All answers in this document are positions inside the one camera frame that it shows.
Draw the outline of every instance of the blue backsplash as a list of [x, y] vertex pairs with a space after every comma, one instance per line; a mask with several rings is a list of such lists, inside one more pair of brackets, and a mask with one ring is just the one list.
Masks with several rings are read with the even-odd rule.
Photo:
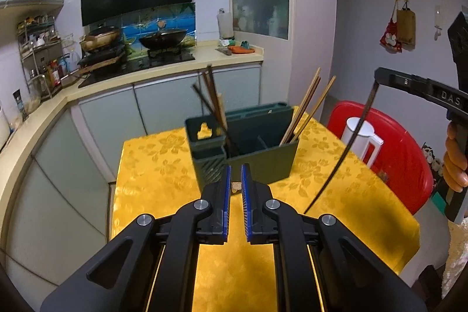
[[183, 28], [195, 38], [195, 3], [171, 4], [129, 12], [90, 25], [90, 31], [99, 25], [113, 25], [122, 29], [122, 41], [126, 44], [128, 59], [147, 55], [147, 49], [139, 38], [158, 31], [158, 21], [166, 22], [165, 28]]

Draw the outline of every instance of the green utensil holder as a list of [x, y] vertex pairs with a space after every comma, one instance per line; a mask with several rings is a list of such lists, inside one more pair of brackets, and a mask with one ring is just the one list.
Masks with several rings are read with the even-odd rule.
[[[228, 130], [240, 155], [228, 158], [224, 144], [226, 137], [219, 132], [213, 116], [189, 118], [185, 128], [192, 155], [193, 166], [200, 190], [207, 184], [219, 181], [224, 165], [232, 167], [231, 180], [240, 181], [240, 167], [250, 164], [256, 181], [271, 184], [289, 177], [299, 140], [279, 143], [293, 116], [293, 108], [285, 103], [267, 104], [226, 113]], [[212, 136], [197, 139], [201, 125], [206, 123]]]

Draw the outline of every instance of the black glass cooktop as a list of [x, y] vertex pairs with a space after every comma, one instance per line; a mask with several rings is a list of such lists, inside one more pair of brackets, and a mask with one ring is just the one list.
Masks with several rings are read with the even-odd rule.
[[195, 57], [187, 49], [175, 49], [168, 51], [150, 51], [148, 56], [133, 60], [122, 60], [118, 66], [110, 66], [108, 70], [101, 68], [98, 72], [91, 72], [88, 77], [78, 86], [83, 88], [100, 81], [124, 75], [127, 73], [137, 72], [162, 65], [170, 65], [175, 63], [183, 63], [184, 61], [195, 60]]

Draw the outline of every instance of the human hand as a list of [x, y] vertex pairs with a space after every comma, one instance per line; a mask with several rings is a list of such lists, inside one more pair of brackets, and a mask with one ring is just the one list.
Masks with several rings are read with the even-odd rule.
[[466, 169], [468, 166], [467, 158], [458, 147], [455, 140], [457, 126], [450, 123], [447, 128], [447, 140], [445, 147], [447, 152], [444, 155], [444, 179], [447, 185], [455, 192], [461, 192], [468, 186], [468, 175]]

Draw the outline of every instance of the red bag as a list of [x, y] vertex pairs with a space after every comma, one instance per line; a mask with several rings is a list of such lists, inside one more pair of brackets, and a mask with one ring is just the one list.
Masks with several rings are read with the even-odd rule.
[[393, 7], [392, 17], [390, 22], [387, 25], [387, 29], [383, 34], [380, 44], [382, 44], [386, 49], [393, 52], [402, 52], [402, 44], [396, 39], [397, 36], [397, 27], [396, 23], [393, 21], [393, 15], [398, 5], [398, 0], [395, 0], [395, 6]]

